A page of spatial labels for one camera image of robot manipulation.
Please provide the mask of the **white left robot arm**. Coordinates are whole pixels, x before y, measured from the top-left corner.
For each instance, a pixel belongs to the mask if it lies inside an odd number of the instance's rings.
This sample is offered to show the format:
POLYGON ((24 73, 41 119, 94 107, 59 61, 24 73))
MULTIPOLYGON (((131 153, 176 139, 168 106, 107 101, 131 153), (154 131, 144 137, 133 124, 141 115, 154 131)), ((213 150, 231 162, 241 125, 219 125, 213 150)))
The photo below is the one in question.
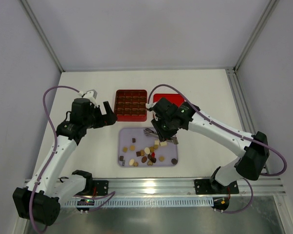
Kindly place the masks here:
POLYGON ((51 226, 61 206, 74 195, 93 192, 92 174, 75 170, 60 186, 56 182, 71 154, 88 129, 97 129, 116 123, 117 116, 109 102, 103 103, 105 114, 88 98, 76 98, 66 118, 55 128, 55 141, 43 164, 23 188, 16 188, 13 201, 19 217, 51 226))

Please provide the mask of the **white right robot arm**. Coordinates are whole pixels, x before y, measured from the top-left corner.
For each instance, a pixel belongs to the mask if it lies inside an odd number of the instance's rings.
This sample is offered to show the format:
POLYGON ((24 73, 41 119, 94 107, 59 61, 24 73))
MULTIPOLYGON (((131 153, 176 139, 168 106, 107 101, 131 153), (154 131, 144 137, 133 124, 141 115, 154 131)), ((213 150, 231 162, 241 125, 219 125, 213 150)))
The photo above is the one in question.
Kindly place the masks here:
POLYGON ((269 157, 267 137, 262 132, 255 135, 215 122, 196 105, 183 102, 180 106, 161 98, 153 104, 146 104, 153 112, 151 121, 159 140, 171 140, 180 129, 201 134, 224 146, 237 158, 225 166, 219 166, 209 179, 215 193, 221 193, 234 181, 241 178, 258 180, 269 157))

